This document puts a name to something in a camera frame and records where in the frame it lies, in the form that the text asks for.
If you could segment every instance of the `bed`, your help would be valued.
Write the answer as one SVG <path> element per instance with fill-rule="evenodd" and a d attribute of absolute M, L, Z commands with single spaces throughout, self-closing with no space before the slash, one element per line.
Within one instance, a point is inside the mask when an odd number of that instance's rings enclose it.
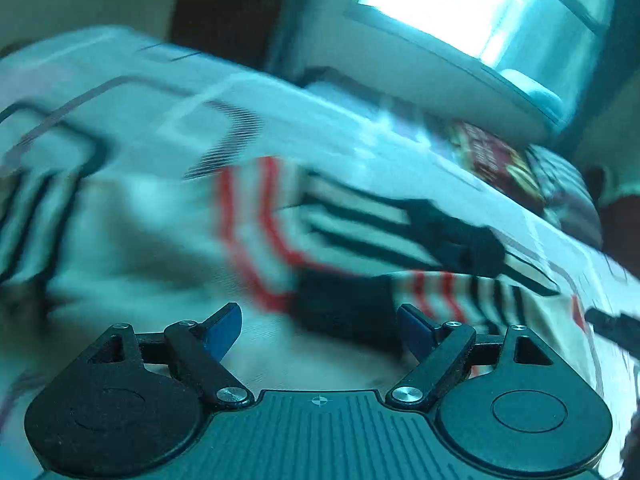
<path fill-rule="evenodd" d="M 229 164 L 277 155 L 365 192 L 427 198 L 469 224 L 489 225 L 505 246 L 537 261 L 563 292 L 577 294 L 584 307 L 640 315 L 635 302 L 640 282 L 623 267 L 460 168 L 446 140 L 432 136 L 424 124 L 417 132 L 404 124 L 404 133 L 398 134 L 390 128 L 393 117 L 380 120 L 376 107 L 367 107 L 366 100 L 354 100 L 348 92 L 333 99 L 318 88 L 315 94 L 313 89 L 303 91 L 117 27 L 91 28 L 31 45 L 0 61 L 0 80 L 0 151 L 5 153 L 0 170 L 9 174 L 21 165 L 36 172 L 62 168 L 90 174 L 101 186 L 116 186 L 113 202 L 95 205 L 101 213 L 92 218 L 94 224 L 118 208 L 137 212 L 145 205 L 155 213 L 143 216 L 142 225 L 161 235 L 168 213 L 184 204 L 172 191 L 178 184 Z M 159 188 L 166 192 L 158 195 Z M 118 195 L 118 190 L 127 193 Z M 207 197 L 194 190 L 191 199 Z M 188 232 L 196 223 L 207 222 L 202 215 L 182 216 L 180 225 Z M 113 227 L 116 232 L 123 228 L 117 222 Z M 135 237 L 122 242 L 140 244 Z M 24 437 L 22 416 L 47 378 L 25 370 L 55 373 L 114 322 L 154 332 L 179 319 L 203 320 L 225 301 L 252 304 L 244 285 L 226 267 L 193 265 L 202 259 L 205 242 L 175 237 L 173 249 L 185 258 L 188 270 L 173 285 L 119 281 L 105 266 L 104 255 L 84 262 L 83 270 L 94 278 L 90 282 L 72 272 L 57 276 L 51 283 L 61 303 L 50 313 L 54 336 L 40 337 L 13 320 L 2 322 L 0 397 L 9 399 L 12 409 L 2 414 L 0 453 L 3 459 L 17 458 L 16 479 L 34 478 L 40 471 Z M 82 243 L 99 246 L 100 240 L 87 234 Z M 158 246 L 140 244 L 143 250 L 159 251 Z M 117 257 L 117 252 L 109 254 Z M 159 251 L 159 262 L 162 258 Z M 20 284 L 15 285 L 19 294 Z M 626 352 L 593 335 L 588 326 L 586 331 L 593 387 L 614 419 L 614 433 L 599 466 L 608 478 L 620 470 L 619 452 L 636 409 L 638 371 Z M 243 337 L 228 358 L 252 388 L 350 389 L 379 380 L 385 384 L 394 376 L 390 360 L 348 346 L 331 346 L 326 358 L 319 359 L 321 383 L 312 372 L 300 376 L 296 359 L 302 366 L 305 355 L 326 350 L 326 341 L 302 337 L 278 313 L 254 315 L 248 309 Z M 268 367 L 267 356 L 277 360 L 285 352 L 299 354 L 289 371 Z M 247 355 L 255 361 L 248 362 Z M 336 361 L 348 364 L 332 366 Z M 377 375 L 372 376 L 372 369 Z"/>

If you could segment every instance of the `patterned bedsheet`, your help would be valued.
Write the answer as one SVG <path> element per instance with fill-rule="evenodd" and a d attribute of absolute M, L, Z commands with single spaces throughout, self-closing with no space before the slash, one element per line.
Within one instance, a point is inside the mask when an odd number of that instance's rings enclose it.
<path fill-rule="evenodd" d="M 409 144 L 274 78 L 127 29 L 66 34 L 1 60 L 0 108 L 2 208 L 17 200 L 18 217 L 29 219 L 8 222 L 0 240 L 0 460 L 17 461 L 16 479 L 40 471 L 22 429 L 28 402 L 114 322 L 156 332 L 236 301 L 244 332 L 225 364 L 252 389 L 384 389 L 402 373 L 386 356 L 309 336 L 260 307 L 229 264 L 224 237 L 212 234 L 220 226 L 202 183 L 228 164 L 277 155 L 354 189 L 428 199 L 491 226 L 508 250 L 584 307 L 639 312 L 640 283 L 625 269 L 426 143 Z M 257 177 L 239 178 L 242 186 Z M 258 204 L 247 203 L 247 218 L 259 218 Z M 85 213 L 72 214 L 78 208 Z M 81 264 L 70 266 L 70 253 Z M 43 304 L 49 325 L 35 332 Z M 585 329 L 584 354 L 575 358 L 593 371 L 614 417 L 600 463 L 607 477 L 620 468 L 636 372 L 628 355 Z M 274 365 L 282 359 L 286 369 Z"/>

